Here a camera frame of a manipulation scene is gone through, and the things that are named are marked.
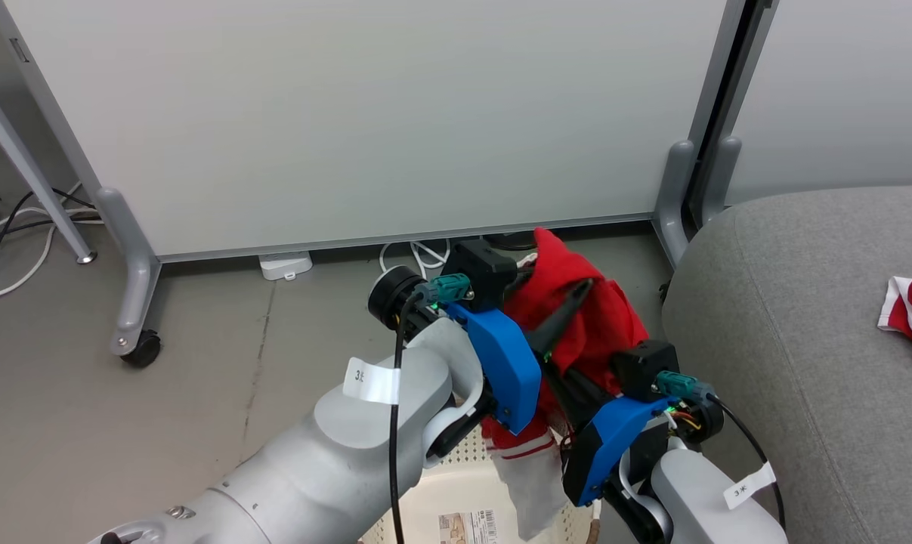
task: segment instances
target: cable tag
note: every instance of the cable tag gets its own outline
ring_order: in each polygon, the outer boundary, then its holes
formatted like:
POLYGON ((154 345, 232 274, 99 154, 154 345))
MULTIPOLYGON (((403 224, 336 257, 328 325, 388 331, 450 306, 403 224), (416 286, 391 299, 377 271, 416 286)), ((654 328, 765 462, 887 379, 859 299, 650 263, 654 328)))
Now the cable tag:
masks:
POLYGON ((400 377, 401 369, 369 365, 358 357, 352 357, 345 371, 342 393, 370 403, 397 405, 400 377))
POLYGON ((757 472, 750 473, 740 482, 725 490, 725 501, 728 503, 728 510, 736 509, 742 502, 748 500, 750 496, 755 495, 757 490, 770 486, 775 481, 776 478, 774 478, 774 471, 771 469, 771 462, 766 462, 757 472))

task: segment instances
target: sofa seam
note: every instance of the sofa seam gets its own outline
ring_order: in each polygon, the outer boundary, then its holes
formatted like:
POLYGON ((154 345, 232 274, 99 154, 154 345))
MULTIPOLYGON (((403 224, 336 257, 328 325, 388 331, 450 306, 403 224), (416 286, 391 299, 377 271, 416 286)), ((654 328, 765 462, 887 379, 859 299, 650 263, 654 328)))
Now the sofa seam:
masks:
POLYGON ((856 523, 858 527, 861 528, 862 533, 864 533, 863 540, 866 542, 877 543, 878 539, 874 537, 874 535, 869 530, 869 527, 867 527, 863 522, 858 507, 852 499, 852 496, 849 495, 845 484, 842 482, 842 475, 839 473, 838 464, 836 464, 831 454, 829 454, 828 445, 825 444, 824 437, 822 437, 821 433, 818 431, 818 423, 815 421, 815 411, 812 410, 812 406, 809 405, 808 399, 805 398, 800 376, 798 376, 798 372, 795 372, 794 367, 791 365, 792 357, 790 352, 788 352, 787 345, 784 343, 784 338, 781 337, 781 330, 776 321, 774 321, 774 316, 771 312, 771 309, 768 307, 768 304, 761 293, 761 286, 759 285, 759 282, 757 282, 755 271, 753 271, 752 266, 750 266, 748 258, 745 255, 745 249, 741 243, 741 237, 738 233, 738 216, 743 214, 745 212, 745 209, 741 208, 739 210, 734 210, 734 212, 735 213, 733 214, 731 220, 731 229, 735 244, 737 245, 738 255, 741 258, 741 264, 743 265, 743 268, 745 268, 748 274, 748 278, 750 279, 750 282, 752 282, 753 288, 755 288, 757 299, 759 300, 761 308, 764 310, 764 314, 767 317, 768 326, 771 330, 774 340, 776 340, 777 344, 779 345, 779 348, 781 350, 781 358, 784 359, 785 369, 787 369, 788 374, 791 375, 791 382, 795 388, 795 394, 798 397, 799 406, 802 407, 805 413, 805 420, 808 421, 808 429, 811 431, 812 437, 815 438, 815 441, 818 442, 818 445, 821 448, 821 455, 825 461, 826 467, 829 468, 829 471, 832 472, 833 478, 835 478, 836 494, 839 496, 839 500, 842 502, 842 505, 846 507, 846 511, 849 513, 849 517, 852 518, 852 522, 856 523))

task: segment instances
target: metal leg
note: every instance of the metal leg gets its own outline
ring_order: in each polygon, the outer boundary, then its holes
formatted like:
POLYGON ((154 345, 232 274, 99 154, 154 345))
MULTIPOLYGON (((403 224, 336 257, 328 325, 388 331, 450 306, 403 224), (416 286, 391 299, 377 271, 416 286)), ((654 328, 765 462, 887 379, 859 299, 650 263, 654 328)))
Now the metal leg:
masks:
POLYGON ((688 247, 688 238, 681 224, 681 206, 684 205, 684 197, 688 192, 694 153, 694 142, 688 139, 670 146, 654 209, 654 230, 674 268, 677 268, 677 262, 688 247))
POLYGON ((725 197, 731 186, 731 175, 738 164, 741 153, 741 141, 737 137, 727 137, 718 142, 714 162, 707 175, 704 199, 700 204, 700 226, 704 227, 714 216, 725 210, 725 197))
POLYGON ((110 342, 110 350, 123 356, 138 347, 161 264, 119 190, 103 187, 97 190, 96 196, 104 223, 127 261, 127 289, 123 293, 116 332, 110 342))
POLYGON ((93 259, 96 258, 96 252, 90 250, 89 246, 86 245, 86 241, 79 235, 76 226, 70 221, 70 217, 66 215, 63 206, 60 206, 59 200, 56 199, 56 193, 52 192, 49 182, 45 180, 45 176, 42 175, 39 166, 36 165, 36 161, 29 154, 23 141, 13 130, 13 126, 11 126, 9 119, 6 118, 6 114, 2 110, 0 110, 0 146, 2 146, 6 155, 9 156, 13 165, 16 166, 20 175, 23 176, 23 179, 29 184, 29 188, 36 194, 42 207, 45 208, 45 211, 48 211, 49 218, 62 232, 63 237, 66 238, 66 243, 69 243, 70 247, 73 248, 76 253, 76 262, 80 264, 93 262, 93 259))

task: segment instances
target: white partition panel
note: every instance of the white partition panel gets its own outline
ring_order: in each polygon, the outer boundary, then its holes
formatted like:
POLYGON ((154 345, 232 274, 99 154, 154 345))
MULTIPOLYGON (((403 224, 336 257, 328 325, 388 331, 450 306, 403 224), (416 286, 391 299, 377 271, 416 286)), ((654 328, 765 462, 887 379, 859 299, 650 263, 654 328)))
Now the white partition panel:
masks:
POLYGON ((161 256, 649 214, 725 9, 4 3, 161 256))
POLYGON ((731 134, 728 204, 912 184, 912 0, 781 0, 731 134))

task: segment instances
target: gray sofa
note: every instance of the gray sofa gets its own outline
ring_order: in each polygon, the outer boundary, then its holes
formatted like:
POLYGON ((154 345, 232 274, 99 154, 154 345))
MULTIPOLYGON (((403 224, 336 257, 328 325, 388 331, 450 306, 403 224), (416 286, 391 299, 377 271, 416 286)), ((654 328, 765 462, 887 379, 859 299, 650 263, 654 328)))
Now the gray sofa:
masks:
MULTIPOLYGON (((792 544, 912 543, 912 341, 876 327, 894 275, 912 277, 912 187, 733 207, 671 281, 682 372, 761 442, 792 544)), ((760 466, 733 425, 705 453, 735 480, 760 466)), ((756 499, 774 509, 769 490, 756 499)))

